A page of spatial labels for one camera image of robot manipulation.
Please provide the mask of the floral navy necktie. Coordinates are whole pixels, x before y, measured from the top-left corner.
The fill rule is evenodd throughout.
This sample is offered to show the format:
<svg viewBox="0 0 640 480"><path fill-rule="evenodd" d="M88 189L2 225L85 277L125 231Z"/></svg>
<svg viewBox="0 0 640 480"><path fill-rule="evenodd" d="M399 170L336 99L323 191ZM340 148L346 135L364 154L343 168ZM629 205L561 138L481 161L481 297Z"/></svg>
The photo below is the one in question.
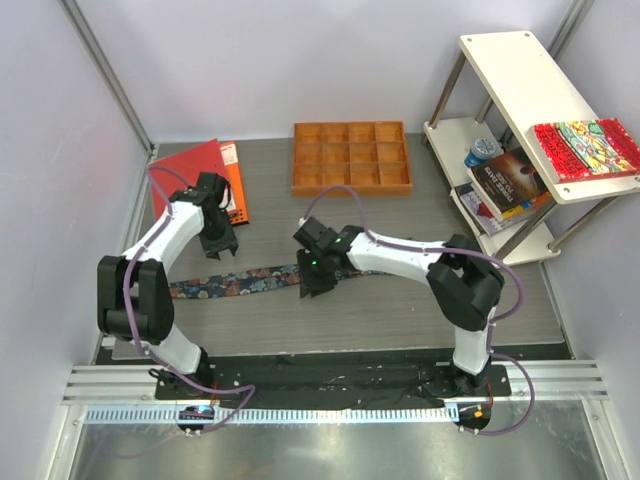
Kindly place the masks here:
<svg viewBox="0 0 640 480"><path fill-rule="evenodd" d="M169 284L172 299L218 299L300 287L295 264L199 277Z"/></svg>

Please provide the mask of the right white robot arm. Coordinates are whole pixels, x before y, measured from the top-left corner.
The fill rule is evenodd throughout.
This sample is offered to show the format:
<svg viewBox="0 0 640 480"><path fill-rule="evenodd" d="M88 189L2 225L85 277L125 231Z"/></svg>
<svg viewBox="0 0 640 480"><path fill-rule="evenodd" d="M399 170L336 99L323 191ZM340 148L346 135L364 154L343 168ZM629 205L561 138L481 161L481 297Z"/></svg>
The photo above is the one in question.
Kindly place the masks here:
<svg viewBox="0 0 640 480"><path fill-rule="evenodd" d="M331 291L339 274L382 273L428 286L454 327L451 364L432 381L431 394L472 395L488 383L490 323L504 278L491 262L454 235L446 242L400 240L348 225L339 232L311 216L293 234L300 296Z"/></svg>

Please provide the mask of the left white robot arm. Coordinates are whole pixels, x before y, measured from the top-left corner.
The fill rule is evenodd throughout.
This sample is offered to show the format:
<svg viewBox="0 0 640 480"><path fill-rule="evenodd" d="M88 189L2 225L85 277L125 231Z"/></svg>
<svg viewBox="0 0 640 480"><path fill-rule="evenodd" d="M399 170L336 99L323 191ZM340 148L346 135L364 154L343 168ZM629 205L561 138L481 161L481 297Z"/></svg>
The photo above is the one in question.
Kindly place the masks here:
<svg viewBox="0 0 640 480"><path fill-rule="evenodd" d="M195 185L162 194L165 209L148 232L121 255L107 255L97 266L99 330L133 344L169 369L193 399L211 391L213 375L206 351L175 324L167 273L195 237L208 258L237 252L226 210L230 196L231 185L223 176L201 173Z"/></svg>

